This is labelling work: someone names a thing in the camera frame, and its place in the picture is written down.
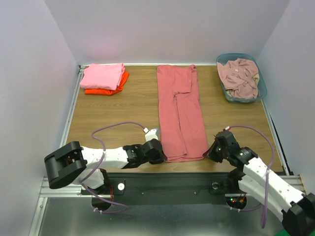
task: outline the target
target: pink clothes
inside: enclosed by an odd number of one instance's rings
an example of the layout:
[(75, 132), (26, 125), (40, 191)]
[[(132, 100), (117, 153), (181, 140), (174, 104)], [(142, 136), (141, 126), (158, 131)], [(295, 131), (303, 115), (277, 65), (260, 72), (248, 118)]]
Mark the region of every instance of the pink clothes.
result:
[(202, 159), (208, 149), (194, 65), (157, 67), (158, 116), (168, 162)]
[(217, 63), (218, 73), (226, 90), (232, 97), (252, 99), (257, 98), (258, 89), (253, 79), (258, 68), (252, 60), (229, 60), (225, 65)]
[(84, 77), (80, 82), (83, 89), (116, 90), (125, 71), (124, 64), (98, 65), (91, 64), (84, 70)]

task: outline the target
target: teal plastic basket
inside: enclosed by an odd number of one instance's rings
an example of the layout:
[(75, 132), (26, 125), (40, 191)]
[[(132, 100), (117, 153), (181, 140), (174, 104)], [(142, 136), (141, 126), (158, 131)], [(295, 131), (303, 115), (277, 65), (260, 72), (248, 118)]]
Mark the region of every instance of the teal plastic basket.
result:
[(253, 103), (255, 101), (259, 101), (259, 100), (263, 99), (267, 95), (267, 88), (266, 88), (264, 79), (262, 78), (262, 75), (260, 73), (259, 67), (258, 67), (256, 61), (254, 60), (254, 58), (252, 58), (250, 55), (244, 54), (244, 53), (226, 53), (226, 54), (222, 54), (222, 55), (217, 57), (217, 63), (219, 62), (222, 65), (225, 65), (229, 60), (236, 60), (237, 58), (248, 59), (248, 60), (252, 60), (253, 62), (255, 62), (256, 66), (258, 68), (258, 73), (259, 73), (259, 82), (257, 85), (258, 96), (257, 96), (257, 98), (253, 98), (253, 99), (242, 99), (242, 98), (231, 97), (230, 95), (228, 95), (226, 93), (225, 87), (221, 81), (221, 86), (222, 86), (225, 98), (229, 102), (232, 102), (232, 103)]

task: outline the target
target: wooden tabletop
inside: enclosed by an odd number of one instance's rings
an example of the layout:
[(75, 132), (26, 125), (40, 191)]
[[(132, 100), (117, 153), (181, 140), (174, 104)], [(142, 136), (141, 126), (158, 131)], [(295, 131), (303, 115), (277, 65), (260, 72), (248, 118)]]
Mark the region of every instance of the wooden tabletop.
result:
[[(124, 90), (112, 96), (85, 95), (80, 89), (67, 142), (79, 141), (82, 146), (101, 148), (91, 138), (91, 133), (101, 127), (122, 121), (136, 121), (148, 129), (159, 127), (158, 84), (156, 66), (126, 66), (129, 78)], [(261, 102), (232, 104), (226, 101), (216, 66), (198, 66), (200, 105), (209, 146), (214, 135), (229, 125), (244, 124), (255, 127), (273, 141)], [(254, 131), (244, 128), (231, 130), (242, 147), (249, 147), (269, 163), (271, 150), (268, 143)], [(145, 142), (142, 129), (133, 124), (124, 124), (96, 134), (103, 139), (106, 148), (118, 148)], [(136, 169), (108, 169), (109, 172), (229, 172), (234, 167), (227, 161), (215, 163), (209, 159), (200, 161), (143, 164)], [(282, 171), (278, 155), (272, 166)]]

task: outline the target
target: orange towel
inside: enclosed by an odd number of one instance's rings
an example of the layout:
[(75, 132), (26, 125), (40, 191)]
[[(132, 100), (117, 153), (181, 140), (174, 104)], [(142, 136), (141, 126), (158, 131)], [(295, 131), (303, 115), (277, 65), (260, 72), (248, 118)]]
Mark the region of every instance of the orange towel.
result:
[(129, 73), (124, 72), (122, 75), (122, 80), (120, 80), (119, 86), (116, 90), (108, 90), (108, 89), (101, 89), (101, 88), (88, 88), (85, 90), (85, 94), (88, 95), (113, 95), (123, 90), (124, 84), (128, 79)]

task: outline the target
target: white wall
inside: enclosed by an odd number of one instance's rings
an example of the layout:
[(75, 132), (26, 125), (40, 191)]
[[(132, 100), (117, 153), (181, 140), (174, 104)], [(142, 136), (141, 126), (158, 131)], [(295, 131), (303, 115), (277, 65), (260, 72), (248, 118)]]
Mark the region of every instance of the white wall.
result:
[(263, 48), (258, 65), (266, 106), (294, 174), (315, 192), (315, 1), (292, 0)]
[(0, 1), (0, 235), (28, 235), (78, 67), (43, 0)]
[(79, 64), (257, 57), (289, 0), (45, 0)]

